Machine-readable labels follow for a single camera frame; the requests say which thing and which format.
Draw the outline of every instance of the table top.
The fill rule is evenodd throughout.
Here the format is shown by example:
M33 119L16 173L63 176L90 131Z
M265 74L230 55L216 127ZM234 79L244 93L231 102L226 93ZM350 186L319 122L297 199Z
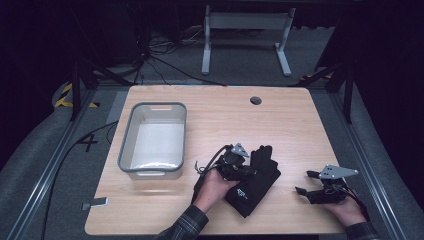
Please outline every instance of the table top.
M254 105L250 98L261 98ZM181 102L187 107L183 174L177 180L132 180L117 160L132 107L139 102ZM344 228L328 211L299 196L295 186L322 189L306 171L338 165L310 93L304 88L221 86L131 87L106 159L85 230L91 235L157 234L189 206L198 179L194 164L206 166L224 145L246 151L273 147L280 178L256 209L243 218L225 200L207 215L201 234L326 234Z

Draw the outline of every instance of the dark background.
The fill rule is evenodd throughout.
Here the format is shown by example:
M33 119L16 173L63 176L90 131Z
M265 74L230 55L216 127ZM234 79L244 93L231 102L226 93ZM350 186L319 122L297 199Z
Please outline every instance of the dark background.
M180 30L202 24L204 15L202 6L87 3L70 9L45 0L0 3L0 169L53 111L52 95L68 80L78 56L106 67L131 63L152 29L178 41ZM300 7L293 26L339 25L319 64L352 57L355 82L375 128L422 208L423 9L409 1L379 1L352 11Z

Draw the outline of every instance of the black cable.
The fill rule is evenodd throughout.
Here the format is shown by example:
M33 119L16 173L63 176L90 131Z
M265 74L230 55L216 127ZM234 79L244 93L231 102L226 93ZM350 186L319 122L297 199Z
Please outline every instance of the black cable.
M175 67L175 66L173 66L173 65L171 65L171 64L169 64L169 63L167 63L167 62L165 62L165 61L163 61L163 60L161 60L161 59L159 59L159 58L157 58L157 57L155 57L155 56L150 56L150 57L151 57L151 58L153 58L153 59L155 59L155 60L158 60L159 62L161 62L161 63L163 63L163 64L165 64L165 65L168 65L168 66L172 67L173 69L175 69L175 70L177 70L177 71L179 71L179 72L183 73L184 75L186 75L186 76L188 76L188 77L191 77L191 78L193 78L193 79L196 79L196 80L199 80L199 81L202 81L202 82L207 82L207 83L212 83L212 84L216 84L216 85L224 86L224 87L226 87L226 86L227 86L227 85L222 84L222 83L218 83L218 82L214 82L214 81L210 81L210 80L206 80L206 79L202 79L202 78L194 77L194 76L192 76L192 75L190 75L190 74L188 74L188 73L184 72L183 70L181 70L181 69L179 69L179 68L177 68L177 67Z
M141 67L143 66L143 64L142 63L138 63L136 66L134 66L133 68L131 68L131 69L129 69L129 70L126 70L126 71L123 71L123 72L119 72L119 73L114 73L115 75L117 75L117 76L120 76L120 77L125 77L125 76L128 76L128 75L130 75L130 74L132 74L132 73L135 73L135 72L137 72L138 71L138 69L140 69ZM103 74L94 74L94 76L96 76L98 79L110 79L110 77L108 77L108 76L106 76L106 75L103 75Z
M225 145L221 149L219 149L218 152L216 152L215 155L212 157L212 159L209 161L208 165L206 165L206 167L200 167L200 168L198 168L197 167L197 161L196 161L196 163L194 164L194 169L196 169L196 171L197 171L198 174L200 174L202 176L205 176L209 172L209 170L212 169L211 165L215 161L216 157L218 157L218 155L223 150L227 150L230 147L231 147L231 145Z
M188 39L183 39L181 40L181 43L173 43L171 41L166 41L166 38L164 37L164 41L159 42L159 40L157 40L157 42L155 44L150 44L149 48L150 48L150 52L152 54L155 55L165 55L165 54L171 54L176 52L177 50L186 47L186 46L190 46L196 42L199 42L197 39L194 39L196 36L199 35L199 33L201 33L202 31L204 31L204 29L201 29L200 31L197 31L194 35L192 35L191 37L189 37ZM157 51L157 50L152 50L152 48L154 47L161 47L161 46L166 46L166 50L165 51Z
M84 31L83 27L81 26L80 21L78 20L77 15L75 14L74 10L72 9L71 5L68 4L69 10L73 16L73 18L75 19L75 21L77 22L77 25L79 27L79 29L81 30L82 35L84 36L84 38L87 40L88 44L91 47L91 50L93 51L94 55L97 57L97 59L99 60L99 62L103 65L106 66L103 62L102 59L100 58L99 54L97 54L97 51L94 48L93 43L90 41L90 38L88 37L87 33Z
M348 195L353 200L355 200L356 204L358 204L359 208L361 209L362 215L364 215L365 219L369 222L370 221L370 216L368 214L367 206L359 199L359 197L355 194L355 192L351 188L346 187L346 189L341 188L339 190L341 190L346 195Z
M137 83L137 78L138 78L138 75L140 74L140 70L141 70L141 67L142 66L140 66L138 69L137 69L137 72L136 72L136 74L135 74L135 78L134 78L134 83Z
M160 77L162 78L162 81L163 81L164 83L166 83L166 84L168 84L169 86L171 86L171 84L169 84L169 83L165 80L165 78L163 77L163 75L162 75L160 72L158 72L158 70L155 68L155 66L153 66L153 64L149 63L148 61L146 61L146 62L147 62L147 64L149 64L149 65L153 68L153 70L155 70L155 72L156 72L157 74L159 74L159 75L160 75Z
M161 36L161 35L152 36L152 39L151 39L150 42L152 42L152 41L155 41L156 43L155 44L150 44L150 47L152 47L152 46L159 46L161 44L165 44L165 43L168 43L169 42L166 37Z
M126 6L128 15L133 23L133 33L139 49L139 55L142 60L148 59L147 55L150 54L149 42L152 40L149 6L137 2L128 3Z
M118 121L115 121L115 122L112 122L112 123L106 124L106 125L104 125L104 126L102 126L102 127L99 127L99 128L94 129L93 131L91 131L91 132L89 132L89 133L85 134L83 137L81 137L81 138L80 138L80 139L78 139L76 142L74 142L74 143L72 144L72 146L68 149L68 151L66 151L65 155L63 156L63 158L62 158L62 159L61 159L61 161L60 161L59 167L57 168L57 170L56 170L56 172L55 172L55 174L54 174L54 176L53 176L52 183L51 183L51 185L50 185L50 187L49 187L49 188L50 188L50 192L49 192L49 197L48 197L48 199L47 199L46 213L44 214L43 230L42 230L42 233L41 233L41 240L44 240L44 236L45 236L45 234L46 234L47 219L48 219L48 217L49 217L49 209L50 209L50 204L51 204L51 200L52 200L52 196L53 196L53 190L54 190L54 186L55 186L55 184L56 184L57 176L59 175L60 169L62 168L63 163L65 162L66 157L68 156L68 154L71 152L71 150L72 150L72 149L73 149L73 148L74 148L74 147L75 147L75 146L76 146L79 142L81 142L81 141L83 141L84 139L88 138L89 136L91 136L91 134L93 134L93 133L95 133L95 132L97 132L97 131L99 131L99 130L101 130L101 129L107 128L107 127L109 127L109 126L111 126L111 125L117 124L117 123L118 123Z
M126 79L123 79L122 77L116 75L115 73L113 73L109 69L101 67L101 66L97 65L96 63L94 63L92 61L89 61L87 59L83 59L83 62L86 63L88 66L97 69L99 72L101 72L105 76L108 76L109 78L113 79L115 82L120 83L123 86L134 86L134 85L136 85L136 84L129 82Z
M143 85L144 84L144 75L141 75L140 76L140 80L141 80L141 84L140 85Z
M112 144L112 141L111 140L109 140L109 133L110 133L110 131L112 130L112 128L113 127L115 127L117 124L114 124L114 125L112 125L110 128L109 128L109 130L107 130L107 133L106 133L106 140L109 142L109 144Z

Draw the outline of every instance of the metal stand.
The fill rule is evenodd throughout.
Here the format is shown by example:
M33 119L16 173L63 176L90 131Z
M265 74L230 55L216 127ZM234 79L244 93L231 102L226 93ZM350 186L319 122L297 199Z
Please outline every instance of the metal stand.
M275 50L280 60L284 76L290 76L291 71L284 54L284 47L294 18L295 8L288 13L223 13L211 12L206 6L205 13L205 49L203 52L202 74L209 74L211 58L210 30L218 29L272 29L282 30L282 38L275 44Z
M350 110L352 105L352 92L353 92L353 74L354 74L354 64L336 64L334 66L328 67L316 74L308 77L303 76L304 81L299 82L295 85L290 85L289 87L306 87L309 84L327 76L330 73L333 73L330 81L325 86L325 89L329 93L337 93L343 83L345 84L345 95L343 101L343 114L346 118L346 121L351 124L352 120L350 118Z
M99 85L98 80L93 74L93 70L97 70L103 75L109 77L122 86L134 86L136 83L131 83L109 71L107 68L97 65L86 59L79 59L76 61L72 74L72 116L73 121L81 110L81 84L80 80L84 83L85 87L89 90L94 90Z

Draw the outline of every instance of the plastic storage bin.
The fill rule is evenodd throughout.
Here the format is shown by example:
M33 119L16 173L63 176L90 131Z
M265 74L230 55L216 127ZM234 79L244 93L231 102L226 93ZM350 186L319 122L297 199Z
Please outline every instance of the plastic storage bin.
M118 165L132 179L182 174L187 109L182 103L138 103L130 113Z

